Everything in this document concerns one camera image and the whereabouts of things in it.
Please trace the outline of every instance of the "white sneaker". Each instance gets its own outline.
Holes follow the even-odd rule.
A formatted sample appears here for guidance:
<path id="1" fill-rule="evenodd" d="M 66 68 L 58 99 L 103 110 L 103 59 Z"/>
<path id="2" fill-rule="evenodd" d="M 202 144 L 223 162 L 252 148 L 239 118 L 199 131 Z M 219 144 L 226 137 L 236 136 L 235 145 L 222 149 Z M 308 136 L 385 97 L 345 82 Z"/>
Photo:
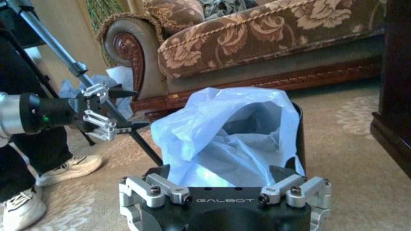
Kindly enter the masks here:
<path id="1" fill-rule="evenodd" d="M 3 226 L 6 231 L 22 230 L 46 213 L 42 189 L 31 187 L 4 202 Z"/>
<path id="2" fill-rule="evenodd" d="M 102 163 L 100 155 L 74 156 L 60 167 L 36 178 L 36 185 L 51 186 L 64 180 L 86 176 L 102 166 Z"/>

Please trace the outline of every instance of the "black pants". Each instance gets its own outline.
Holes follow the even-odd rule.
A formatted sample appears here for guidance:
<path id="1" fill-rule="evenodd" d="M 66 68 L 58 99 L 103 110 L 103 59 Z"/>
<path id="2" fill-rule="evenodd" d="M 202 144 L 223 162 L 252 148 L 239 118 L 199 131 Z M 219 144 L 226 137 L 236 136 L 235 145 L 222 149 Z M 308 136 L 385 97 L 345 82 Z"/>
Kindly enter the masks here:
<path id="1" fill-rule="evenodd" d="M 34 71 L 11 43 L 2 36 L 0 91 L 8 94 L 31 92 L 47 98 Z M 12 137 L 11 141 L 27 155 L 40 175 L 59 167 L 72 157 L 64 128 L 55 128 L 36 135 L 19 134 Z M 7 145 L 0 148 L 0 202 L 34 185 L 35 178 L 27 169 L 26 162 L 15 149 Z"/>

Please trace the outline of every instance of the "light blue plastic bag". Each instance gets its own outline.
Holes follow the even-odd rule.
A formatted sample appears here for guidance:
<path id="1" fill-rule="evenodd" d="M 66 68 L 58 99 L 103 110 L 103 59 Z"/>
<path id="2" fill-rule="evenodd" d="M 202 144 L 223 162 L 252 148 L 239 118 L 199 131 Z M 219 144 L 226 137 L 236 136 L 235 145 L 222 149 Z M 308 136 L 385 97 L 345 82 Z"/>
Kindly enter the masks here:
<path id="1" fill-rule="evenodd" d="M 299 114 L 282 90 L 206 88 L 186 107 L 158 120 L 152 137 L 168 179 L 182 186 L 274 184 L 270 165 L 296 157 Z M 299 174 L 304 170 L 295 158 Z"/>

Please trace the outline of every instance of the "shoe lace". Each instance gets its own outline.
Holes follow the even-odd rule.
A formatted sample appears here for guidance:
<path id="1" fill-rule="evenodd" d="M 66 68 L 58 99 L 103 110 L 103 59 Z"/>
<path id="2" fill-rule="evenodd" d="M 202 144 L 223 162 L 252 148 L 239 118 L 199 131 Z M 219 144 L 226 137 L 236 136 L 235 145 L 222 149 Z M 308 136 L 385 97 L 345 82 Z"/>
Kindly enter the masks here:
<path id="1" fill-rule="evenodd" d="M 72 165 L 72 164 L 76 164 L 79 163 L 80 161 L 83 161 L 86 159 L 86 156 L 84 155 L 80 155 L 80 156 L 74 156 L 67 162 L 63 163 L 63 165 L 60 165 L 56 169 L 68 169 L 68 167 Z"/>
<path id="2" fill-rule="evenodd" d="M 11 205 L 12 207 L 18 208 L 20 207 L 28 200 L 34 198 L 32 192 L 20 192 L 16 196 L 10 199 L 6 204 Z"/>

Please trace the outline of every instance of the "black cylinder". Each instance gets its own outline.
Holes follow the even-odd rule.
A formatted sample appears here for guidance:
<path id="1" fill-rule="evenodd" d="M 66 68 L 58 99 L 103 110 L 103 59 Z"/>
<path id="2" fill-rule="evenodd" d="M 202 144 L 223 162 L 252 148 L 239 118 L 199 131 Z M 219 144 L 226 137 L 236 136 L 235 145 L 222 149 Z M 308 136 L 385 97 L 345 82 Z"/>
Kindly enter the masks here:
<path id="1" fill-rule="evenodd" d="M 72 124 L 75 111 L 70 99 L 40 99 L 35 94 L 22 94 L 20 117 L 27 134 Z"/>

